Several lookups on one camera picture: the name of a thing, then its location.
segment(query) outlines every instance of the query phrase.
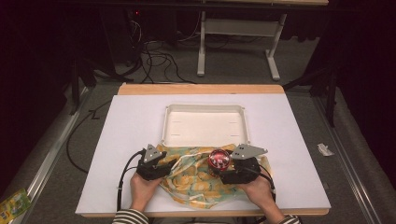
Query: wooden table edge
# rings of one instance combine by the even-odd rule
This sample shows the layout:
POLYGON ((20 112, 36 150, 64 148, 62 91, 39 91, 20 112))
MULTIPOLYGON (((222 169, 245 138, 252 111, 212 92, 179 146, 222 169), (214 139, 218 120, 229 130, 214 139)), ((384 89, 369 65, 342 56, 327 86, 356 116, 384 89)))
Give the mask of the wooden table edge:
POLYGON ((256 84, 122 84, 118 95, 285 93, 280 85, 256 84))
MULTIPOLYGON (((300 217, 319 217, 329 213, 329 208, 306 208, 306 209, 281 209, 283 214, 300 217)), ((251 211, 189 211, 189 212, 145 212, 147 217, 260 217, 263 213, 260 210, 251 211)), ((83 217, 114 217, 115 213, 83 213, 83 217)))

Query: white box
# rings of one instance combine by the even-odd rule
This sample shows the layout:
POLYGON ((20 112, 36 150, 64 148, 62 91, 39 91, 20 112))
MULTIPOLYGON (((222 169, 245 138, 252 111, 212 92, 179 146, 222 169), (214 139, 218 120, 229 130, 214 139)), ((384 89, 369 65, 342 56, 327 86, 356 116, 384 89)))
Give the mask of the white box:
POLYGON ((248 144, 245 108, 240 105, 169 105, 163 125, 167 147, 248 144))

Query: striped sleeve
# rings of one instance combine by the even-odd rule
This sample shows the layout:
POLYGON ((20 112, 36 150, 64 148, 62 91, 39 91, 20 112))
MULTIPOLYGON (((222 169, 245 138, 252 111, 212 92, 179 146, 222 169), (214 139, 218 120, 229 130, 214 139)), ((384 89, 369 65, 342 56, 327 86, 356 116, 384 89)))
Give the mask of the striped sleeve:
POLYGON ((286 215, 279 224, 300 224, 300 219, 297 216, 286 215))
POLYGON ((134 209, 121 209, 114 217, 113 224, 149 224, 149 219, 134 209))

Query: metal bracket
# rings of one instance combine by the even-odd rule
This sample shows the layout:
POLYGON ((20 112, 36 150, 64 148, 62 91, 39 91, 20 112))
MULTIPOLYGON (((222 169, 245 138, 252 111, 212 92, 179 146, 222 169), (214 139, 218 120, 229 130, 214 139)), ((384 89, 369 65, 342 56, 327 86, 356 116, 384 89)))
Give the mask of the metal bracket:
POLYGON ((234 160, 246 160, 267 152, 268 152, 267 149, 261 147, 253 147, 247 144, 241 144, 235 148, 235 150, 230 155, 230 157, 233 158, 234 160))
POLYGON ((156 147, 154 147, 152 144, 148 144, 148 148, 146 149, 146 154, 144 158, 144 163, 159 159, 162 156, 162 154, 163 153, 159 151, 156 147))

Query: red object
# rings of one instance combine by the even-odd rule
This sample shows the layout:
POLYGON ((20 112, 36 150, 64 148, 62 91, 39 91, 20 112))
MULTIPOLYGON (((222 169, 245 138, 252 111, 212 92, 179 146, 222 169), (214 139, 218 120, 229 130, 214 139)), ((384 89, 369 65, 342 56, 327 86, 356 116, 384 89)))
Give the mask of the red object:
POLYGON ((227 170, 230 165, 230 155, 226 150, 215 149, 210 153, 207 163, 209 165, 209 173, 217 176, 219 171, 227 170))

